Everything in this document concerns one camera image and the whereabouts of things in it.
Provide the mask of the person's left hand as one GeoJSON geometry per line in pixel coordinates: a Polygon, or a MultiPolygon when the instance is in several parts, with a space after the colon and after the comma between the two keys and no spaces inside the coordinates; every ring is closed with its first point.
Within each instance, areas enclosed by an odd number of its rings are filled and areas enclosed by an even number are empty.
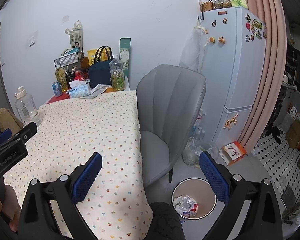
{"type": "Polygon", "coordinates": [[[10,219],[9,226],[13,232],[18,231],[19,218],[21,207],[18,203],[17,195],[11,185],[5,185],[5,199],[3,202],[0,200],[0,213],[10,219]]]}

